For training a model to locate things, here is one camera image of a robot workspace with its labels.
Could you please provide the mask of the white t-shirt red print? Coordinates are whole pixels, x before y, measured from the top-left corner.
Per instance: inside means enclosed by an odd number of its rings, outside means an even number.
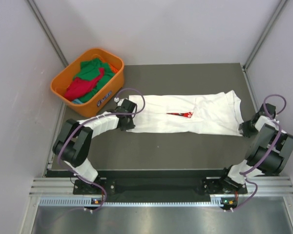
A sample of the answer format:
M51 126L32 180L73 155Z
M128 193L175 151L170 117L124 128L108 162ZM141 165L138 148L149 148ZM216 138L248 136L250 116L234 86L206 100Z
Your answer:
M130 95L140 111L133 133L183 133L240 136L240 98L234 91L211 95Z

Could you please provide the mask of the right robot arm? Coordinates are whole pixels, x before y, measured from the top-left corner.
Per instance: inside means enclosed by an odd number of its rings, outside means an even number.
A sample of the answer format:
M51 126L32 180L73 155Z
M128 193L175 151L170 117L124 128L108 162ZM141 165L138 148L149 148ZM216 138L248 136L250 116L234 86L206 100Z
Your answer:
M276 107L262 104L252 119L239 125L244 137L254 136L245 159L223 170L218 187L224 193L239 191L249 177L278 175L293 152L293 135L281 129L275 119Z

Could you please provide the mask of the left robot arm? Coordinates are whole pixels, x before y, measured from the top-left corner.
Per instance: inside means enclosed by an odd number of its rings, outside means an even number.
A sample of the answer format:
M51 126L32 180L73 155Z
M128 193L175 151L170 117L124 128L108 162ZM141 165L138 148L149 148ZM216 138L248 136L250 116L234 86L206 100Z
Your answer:
M84 187L90 193L100 190L101 182L97 170L88 159L91 141L94 137L110 130L131 130L137 104L124 99L121 105L114 110L103 112L96 117L76 121L67 120L53 144L52 152L64 161L73 172L81 176L85 182Z

